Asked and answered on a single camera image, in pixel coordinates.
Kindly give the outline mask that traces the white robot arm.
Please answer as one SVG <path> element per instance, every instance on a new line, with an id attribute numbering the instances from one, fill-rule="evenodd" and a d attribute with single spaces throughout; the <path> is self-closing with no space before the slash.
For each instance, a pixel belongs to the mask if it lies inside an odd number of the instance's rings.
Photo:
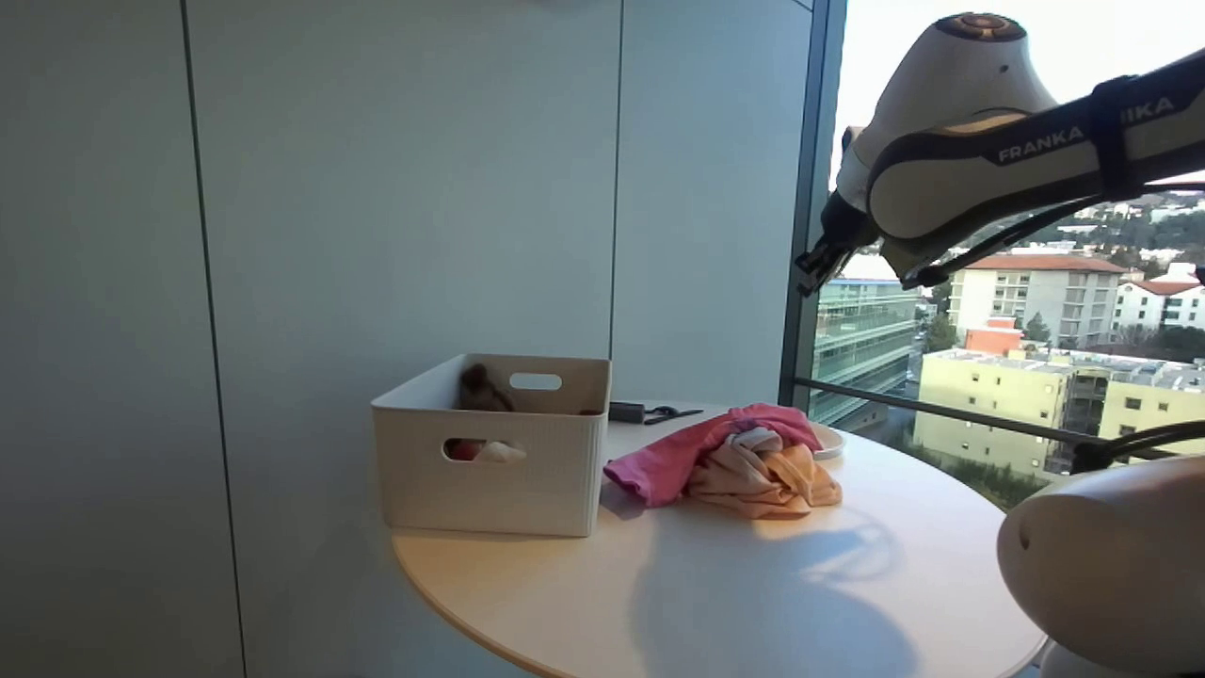
<path id="1" fill-rule="evenodd" d="M 936 286 L 1091 205 L 1182 189 L 1205 156 L 1205 55 L 1059 102 L 1027 29 L 995 12 L 931 23 L 844 140 L 797 286 L 872 245 Z M 1059 662 L 1113 678 L 1205 678 L 1200 429 L 1078 439 L 1073 474 L 999 529 L 999 572 Z"/>

